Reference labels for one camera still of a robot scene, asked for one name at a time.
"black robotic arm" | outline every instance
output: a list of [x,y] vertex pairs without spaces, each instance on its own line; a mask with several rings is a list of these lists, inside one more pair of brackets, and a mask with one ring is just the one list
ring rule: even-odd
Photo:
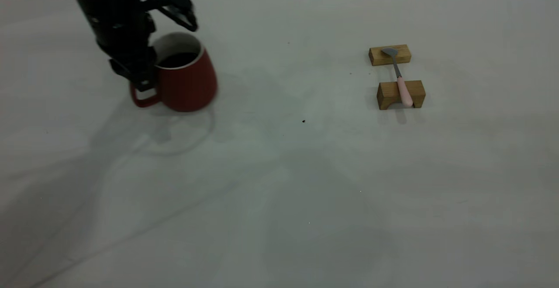
[[148,11],[157,9],[190,31],[198,25],[190,0],[77,0],[110,66],[139,91],[156,84],[156,53],[148,39],[155,24]]

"dark liquid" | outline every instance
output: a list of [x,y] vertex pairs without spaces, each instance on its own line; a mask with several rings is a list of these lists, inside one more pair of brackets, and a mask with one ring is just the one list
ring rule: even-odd
[[178,53],[164,59],[158,65],[161,67],[168,67],[168,68],[181,67],[187,65],[191,61],[194,61],[197,56],[198,53],[192,53],[192,52]]

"red mug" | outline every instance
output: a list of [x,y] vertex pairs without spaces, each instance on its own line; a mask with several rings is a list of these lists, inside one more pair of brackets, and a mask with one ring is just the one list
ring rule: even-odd
[[[130,84],[134,104],[145,108],[161,101],[175,111],[189,112],[202,109],[212,101],[217,91],[215,70],[210,55],[196,37],[188,33],[170,33],[155,41],[153,47],[157,53],[156,94],[138,99],[136,88]],[[180,53],[196,55],[196,58],[183,65],[165,64],[169,57]]]

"pink spoon handle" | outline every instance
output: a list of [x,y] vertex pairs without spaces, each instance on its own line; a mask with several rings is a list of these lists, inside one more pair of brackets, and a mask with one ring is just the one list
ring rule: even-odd
[[400,99],[402,99],[402,103],[408,108],[414,105],[414,101],[411,100],[410,93],[407,90],[406,83],[401,76],[398,77],[398,89],[400,91]]

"white tablecloth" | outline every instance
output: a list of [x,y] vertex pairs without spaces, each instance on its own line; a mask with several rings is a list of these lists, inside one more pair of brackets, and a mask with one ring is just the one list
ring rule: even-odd
[[[179,114],[74,0],[0,1],[1,287],[559,285],[559,0],[193,2],[219,92]],[[379,111],[399,44],[427,97]]]

